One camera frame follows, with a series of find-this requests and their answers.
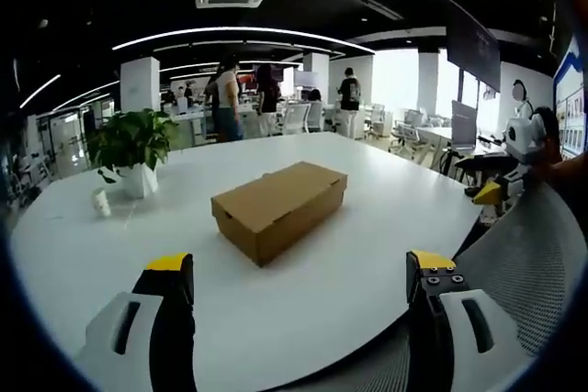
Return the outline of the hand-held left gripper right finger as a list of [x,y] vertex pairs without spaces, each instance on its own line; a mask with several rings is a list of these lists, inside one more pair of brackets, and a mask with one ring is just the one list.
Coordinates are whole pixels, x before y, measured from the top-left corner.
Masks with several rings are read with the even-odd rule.
[[409,391],[503,391],[522,367],[510,315],[457,264],[432,252],[406,253]]

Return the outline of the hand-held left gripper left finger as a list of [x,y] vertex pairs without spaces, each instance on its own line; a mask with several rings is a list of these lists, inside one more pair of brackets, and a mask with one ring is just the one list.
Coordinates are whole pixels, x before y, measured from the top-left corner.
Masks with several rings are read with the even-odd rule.
[[195,391],[193,255],[147,265],[88,323],[75,364],[96,391]]

